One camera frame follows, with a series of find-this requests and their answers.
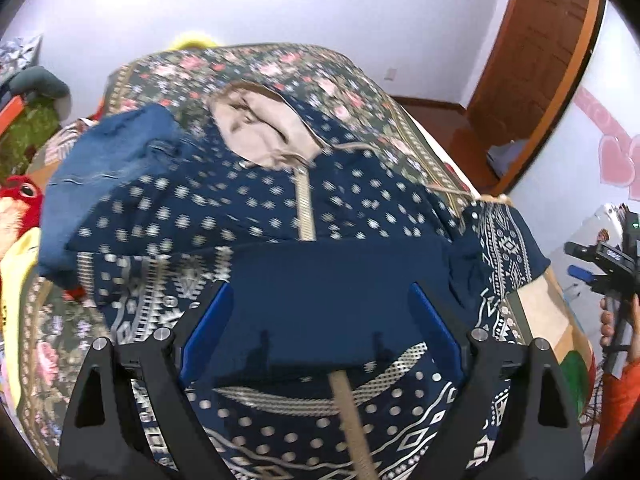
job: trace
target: red stuffed toy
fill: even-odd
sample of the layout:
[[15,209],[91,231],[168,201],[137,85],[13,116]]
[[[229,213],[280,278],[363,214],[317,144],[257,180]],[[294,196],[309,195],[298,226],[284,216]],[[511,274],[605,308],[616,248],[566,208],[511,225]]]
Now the red stuffed toy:
[[28,176],[10,176],[0,187],[0,260],[25,232],[40,225],[42,199]]

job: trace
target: pink heart decal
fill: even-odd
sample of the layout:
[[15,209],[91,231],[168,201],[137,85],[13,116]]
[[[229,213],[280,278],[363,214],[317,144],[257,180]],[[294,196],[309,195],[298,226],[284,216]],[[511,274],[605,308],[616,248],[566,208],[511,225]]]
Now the pink heart decal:
[[600,155],[600,181],[610,186],[626,187],[636,178],[631,159],[620,150],[614,137],[604,136],[598,148]]
[[631,139],[629,147],[629,158],[633,161],[636,168],[636,179],[629,186],[629,200],[640,200],[640,136]]

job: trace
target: floral blanket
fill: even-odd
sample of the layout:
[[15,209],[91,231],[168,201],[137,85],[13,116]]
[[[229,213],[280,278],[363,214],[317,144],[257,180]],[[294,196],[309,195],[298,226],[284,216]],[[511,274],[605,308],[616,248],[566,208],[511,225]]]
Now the floral blanket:
[[[194,135],[203,135],[207,97],[231,81],[249,80],[286,92],[336,117],[412,182],[463,190],[453,168],[428,146],[412,119],[347,57],[320,46],[270,43],[160,52],[121,67],[111,76],[107,114],[157,102]],[[458,194],[442,199],[460,213]]]
[[[187,131],[200,136],[208,115],[207,96],[240,79],[273,86],[336,117],[359,139],[378,145],[382,158],[412,182],[464,189],[393,99],[347,58],[317,46],[262,44],[151,54],[111,76],[106,113],[159,102]],[[468,204],[456,193],[441,197],[454,214]],[[496,276],[506,279],[504,272]],[[34,451],[53,470],[66,406],[84,355],[90,342],[107,336],[108,330],[97,309],[74,301],[36,275],[25,284],[21,308],[23,352],[18,365],[23,395],[17,415]],[[526,324],[524,316],[514,316],[508,304],[501,312],[516,327],[514,334],[527,333],[525,326],[518,326]],[[144,408],[142,394],[134,392]],[[163,448],[160,434],[148,434],[148,439],[153,449]]]

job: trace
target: wooden floor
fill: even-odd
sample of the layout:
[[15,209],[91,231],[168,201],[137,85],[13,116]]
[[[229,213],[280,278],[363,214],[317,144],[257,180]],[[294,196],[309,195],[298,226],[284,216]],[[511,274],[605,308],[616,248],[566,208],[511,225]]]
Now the wooden floor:
[[404,109],[449,153],[480,193],[490,192],[498,183],[486,161],[490,146],[482,142],[464,115],[448,108],[404,105]]

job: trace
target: yellow pillow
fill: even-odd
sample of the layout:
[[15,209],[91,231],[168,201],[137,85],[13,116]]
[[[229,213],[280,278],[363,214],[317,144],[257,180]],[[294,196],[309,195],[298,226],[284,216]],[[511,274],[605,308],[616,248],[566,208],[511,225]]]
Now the yellow pillow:
[[9,377],[9,393],[14,406],[20,402],[20,379],[18,376],[18,331],[20,330],[20,294],[24,281],[38,261],[40,229],[29,229],[6,252],[0,262],[2,275],[2,334],[4,336],[4,358]]
[[218,44],[201,32],[185,32],[169,46],[169,50],[186,50],[188,48],[214,48]]

